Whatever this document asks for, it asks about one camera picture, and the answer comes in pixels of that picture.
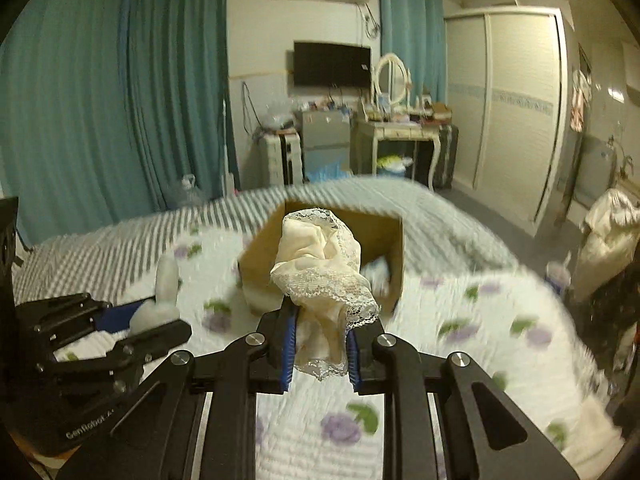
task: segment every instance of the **cardboard box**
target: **cardboard box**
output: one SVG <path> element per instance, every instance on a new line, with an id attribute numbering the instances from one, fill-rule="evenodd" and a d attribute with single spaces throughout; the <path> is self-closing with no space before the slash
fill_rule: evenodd
<path id="1" fill-rule="evenodd" d="M 391 314 L 402 294 L 402 220 L 393 216 L 295 200 L 287 200 L 277 207 L 238 262 L 242 291 L 252 312 L 260 315 L 278 309 L 282 303 L 282 292 L 271 282 L 270 276 L 282 237 L 282 219 L 294 211 L 315 207 L 329 209 L 351 230 L 360 244 L 361 267 L 380 256 L 386 256 L 391 273 L 389 293 L 376 300 L 382 306 L 382 314 Z"/>

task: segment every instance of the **lace trim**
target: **lace trim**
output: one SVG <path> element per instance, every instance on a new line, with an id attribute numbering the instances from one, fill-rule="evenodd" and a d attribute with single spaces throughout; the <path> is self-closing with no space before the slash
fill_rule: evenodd
<path id="1" fill-rule="evenodd" d="M 319 264 L 306 269 L 288 271 L 283 267 L 271 271 L 271 279 L 289 296 L 295 304 L 304 303 L 305 298 L 326 298 L 345 306 L 343 326 L 338 330 L 342 335 L 342 348 L 346 348 L 346 335 L 352 328 L 372 323 L 380 314 L 380 306 L 370 291 L 370 284 L 360 271 L 360 245 L 349 228 L 337 216 L 327 209 L 313 208 L 296 211 L 286 215 L 284 222 L 298 220 L 328 228 L 334 232 L 340 249 L 340 263 L 346 264 L 354 272 L 344 272 L 330 266 Z M 348 371 L 346 350 L 339 364 L 322 359 L 309 359 L 304 364 L 296 364 L 304 373 L 322 380 L 329 376 L 343 376 Z"/>

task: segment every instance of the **metal screw head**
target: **metal screw head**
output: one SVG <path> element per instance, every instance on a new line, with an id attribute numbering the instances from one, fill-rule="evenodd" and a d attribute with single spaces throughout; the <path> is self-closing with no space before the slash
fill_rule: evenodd
<path id="1" fill-rule="evenodd" d="M 454 352 L 450 357 L 451 362 L 460 367 L 465 367 L 471 362 L 471 357 L 464 352 Z"/>
<path id="2" fill-rule="evenodd" d="M 264 343 L 264 336 L 259 332 L 254 332 L 245 337 L 244 340 L 248 345 L 260 346 L 262 343 Z"/>
<path id="3" fill-rule="evenodd" d="M 171 364 L 182 366 L 189 362 L 190 356 L 186 350 L 178 350 L 171 354 Z"/>
<path id="4" fill-rule="evenodd" d="M 127 383 L 122 379 L 116 379 L 113 381 L 113 391 L 117 394 L 123 394 L 127 391 Z"/>
<path id="5" fill-rule="evenodd" d="M 380 346 L 393 346 L 398 342 L 396 336 L 391 334 L 380 334 L 378 336 L 378 344 Z"/>

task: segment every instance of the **sliding wardrobe door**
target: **sliding wardrobe door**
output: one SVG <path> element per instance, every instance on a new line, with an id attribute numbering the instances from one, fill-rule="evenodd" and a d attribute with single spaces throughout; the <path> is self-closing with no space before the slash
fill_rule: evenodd
<path id="1" fill-rule="evenodd" d="M 447 20 L 447 104 L 460 130 L 454 177 L 473 188 L 482 141 L 486 92 L 484 16 Z"/>
<path id="2" fill-rule="evenodd" d="M 534 222 L 556 143 L 560 51 L 554 16 L 488 14 L 491 99 L 478 198 L 519 224 Z"/>

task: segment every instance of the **television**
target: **television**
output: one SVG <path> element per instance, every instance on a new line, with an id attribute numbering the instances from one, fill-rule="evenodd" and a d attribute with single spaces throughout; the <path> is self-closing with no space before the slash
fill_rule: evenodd
<path id="1" fill-rule="evenodd" d="M 371 49 L 339 43 L 293 43 L 293 85 L 369 88 Z"/>

